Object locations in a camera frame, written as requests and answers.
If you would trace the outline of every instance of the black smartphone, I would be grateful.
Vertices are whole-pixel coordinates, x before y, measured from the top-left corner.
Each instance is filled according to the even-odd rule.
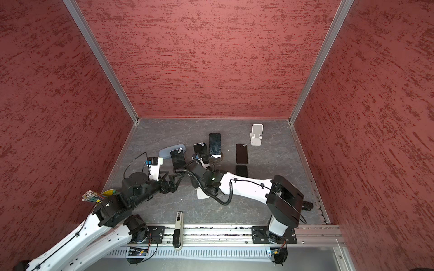
[[[248,178],[249,175],[247,174],[247,166],[235,166],[235,175]]]
[[[221,134],[210,133],[210,157],[221,157]]]
[[[237,151],[237,164],[247,164],[249,162],[247,158],[247,144],[240,143],[236,146]]]
[[[182,149],[173,150],[170,152],[172,157],[173,169],[177,170],[185,166],[184,151]]]
[[[206,143],[195,144],[193,145],[193,148],[195,153],[199,153],[205,165],[210,163],[208,159],[208,149]]]

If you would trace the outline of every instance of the red wall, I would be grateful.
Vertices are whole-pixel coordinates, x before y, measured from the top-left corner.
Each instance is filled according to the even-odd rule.
[[[296,120],[358,270],[434,268],[433,11],[356,0]]]
[[[288,118],[340,0],[77,0],[139,117]]]
[[[61,0],[0,3],[0,270],[89,214],[132,126]]]

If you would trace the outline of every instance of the robotic arm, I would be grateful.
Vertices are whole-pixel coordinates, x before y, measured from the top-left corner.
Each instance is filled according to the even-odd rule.
[[[233,195],[267,204],[272,213],[266,231],[270,243],[283,244],[286,229],[298,226],[303,194],[282,176],[266,180],[245,178],[222,170],[212,171],[200,160],[193,160],[185,168],[176,170],[175,175],[160,177],[162,159],[149,157],[147,163],[148,174],[135,172],[123,179],[120,193],[99,202],[74,231],[38,258],[21,261],[15,271],[81,271],[116,247],[150,239],[145,222],[139,215],[132,215],[132,210],[157,193],[175,192],[185,175],[190,177],[194,188],[200,188],[220,204],[228,205]],[[226,202],[217,198],[219,191],[229,195]],[[107,232],[108,235],[98,239]]]

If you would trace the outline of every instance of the gray floor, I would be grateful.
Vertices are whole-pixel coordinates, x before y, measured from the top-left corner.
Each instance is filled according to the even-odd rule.
[[[262,146],[258,147],[250,145],[252,125],[257,123],[264,125]],[[185,144],[185,159],[190,161],[193,144],[208,144],[209,133],[221,133],[224,159],[215,164],[216,169],[235,174],[235,145],[247,143],[250,178],[272,179],[275,174],[281,175],[304,194],[305,200],[315,202],[287,121],[142,119],[115,178],[105,188],[120,188],[126,166],[144,151],[149,156],[158,156],[163,148]],[[145,157],[137,159],[126,176],[140,171],[144,160]],[[171,159],[164,160],[161,170],[173,172]],[[221,195],[221,198],[226,200],[227,196]],[[183,180],[175,193],[157,194],[133,214],[139,214],[147,223],[174,223],[177,211],[184,212],[184,223],[266,224],[271,215],[265,204],[241,196],[233,196],[229,206],[222,206],[211,198],[198,200],[189,180]],[[316,210],[302,211],[302,214],[308,224],[322,222]]]
[[[177,271],[338,271],[335,254],[332,248],[289,248],[288,258],[282,265],[270,262],[230,261],[219,260],[190,260],[190,259],[150,259],[138,265],[129,263],[121,258],[103,258],[86,271],[141,271],[141,270],[177,270]]]

